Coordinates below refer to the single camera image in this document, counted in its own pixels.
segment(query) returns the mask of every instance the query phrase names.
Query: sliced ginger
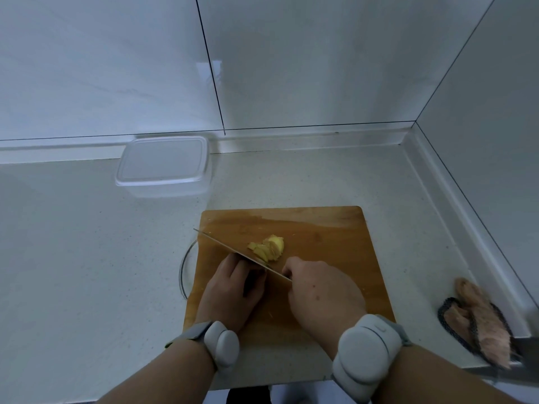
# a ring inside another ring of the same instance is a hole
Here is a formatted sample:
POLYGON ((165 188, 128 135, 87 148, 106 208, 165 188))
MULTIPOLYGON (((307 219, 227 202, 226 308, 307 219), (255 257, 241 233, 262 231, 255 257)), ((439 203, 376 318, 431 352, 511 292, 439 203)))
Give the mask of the sliced ginger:
POLYGON ((262 241, 262 244, 250 242, 247 248, 253 251, 264 262, 276 261, 285 250, 285 239, 276 235, 270 235, 262 241))

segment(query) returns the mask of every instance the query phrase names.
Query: person's left hand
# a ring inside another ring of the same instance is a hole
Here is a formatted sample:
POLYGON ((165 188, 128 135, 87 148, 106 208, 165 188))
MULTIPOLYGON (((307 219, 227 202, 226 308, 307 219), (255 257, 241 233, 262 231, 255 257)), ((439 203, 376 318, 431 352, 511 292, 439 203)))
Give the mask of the person's left hand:
POLYGON ((262 298, 265 282, 265 270, 260 271, 238 254, 229 254, 206 285, 195 323, 219 320, 228 330, 238 333, 262 298), (259 276, 244 296, 245 280, 252 270, 259 276))

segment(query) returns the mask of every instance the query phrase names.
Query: knife blade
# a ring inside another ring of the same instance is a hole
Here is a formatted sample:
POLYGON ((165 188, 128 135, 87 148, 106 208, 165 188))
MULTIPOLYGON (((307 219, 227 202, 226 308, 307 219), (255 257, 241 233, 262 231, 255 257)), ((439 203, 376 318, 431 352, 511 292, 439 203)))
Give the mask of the knife blade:
POLYGON ((285 275, 280 274, 279 272, 273 270, 273 269, 272 269, 269 265, 267 265, 264 261, 262 261, 262 260, 260 260, 260 259, 258 259, 258 258, 251 258, 250 256, 245 255, 243 252, 240 252, 240 251, 238 251, 237 249, 234 249, 234 248, 232 248, 231 246, 222 243, 222 242, 219 241, 218 239, 216 239, 216 238, 212 237, 211 235, 206 234, 205 232, 202 232, 202 231, 200 231, 200 230, 198 230, 198 229, 196 229, 196 228, 193 228, 193 230, 195 230, 195 231, 197 231, 199 234, 202 234, 202 235, 204 235, 205 237, 207 237, 207 238, 209 238, 209 239, 215 241, 216 243, 222 245, 223 247, 228 248, 228 249, 231 250, 232 252, 241 255, 243 258, 246 258, 246 259, 248 259, 249 261, 252 261, 252 262, 254 262, 254 263, 257 264, 257 265, 260 265, 261 267, 264 267, 267 271, 273 272, 274 274, 279 275, 281 278, 285 278, 287 281, 292 282, 292 279, 287 278, 285 275))

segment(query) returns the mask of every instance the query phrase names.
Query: container lid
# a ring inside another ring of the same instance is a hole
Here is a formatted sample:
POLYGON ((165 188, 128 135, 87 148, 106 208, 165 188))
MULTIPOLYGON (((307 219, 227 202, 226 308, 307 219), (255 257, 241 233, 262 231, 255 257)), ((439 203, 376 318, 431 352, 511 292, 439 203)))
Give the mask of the container lid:
POLYGON ((116 184, 150 186, 191 183, 206 170, 208 142, 202 136, 135 139, 125 146, 116 184))

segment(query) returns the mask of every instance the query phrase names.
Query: wrist device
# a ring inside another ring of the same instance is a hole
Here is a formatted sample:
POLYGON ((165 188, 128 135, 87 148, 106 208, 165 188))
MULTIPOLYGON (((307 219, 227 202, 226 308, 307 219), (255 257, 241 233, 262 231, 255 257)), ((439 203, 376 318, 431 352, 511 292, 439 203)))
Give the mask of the wrist device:
POLYGON ((339 339, 333 380, 356 402, 367 403, 401 346, 411 345, 402 326, 365 315, 339 339))
POLYGON ((228 330, 219 321, 196 323, 176 339, 167 343, 165 348, 179 339, 195 340, 204 343, 217 370, 220 372, 232 370, 236 360, 238 360, 238 336, 232 330, 228 330))

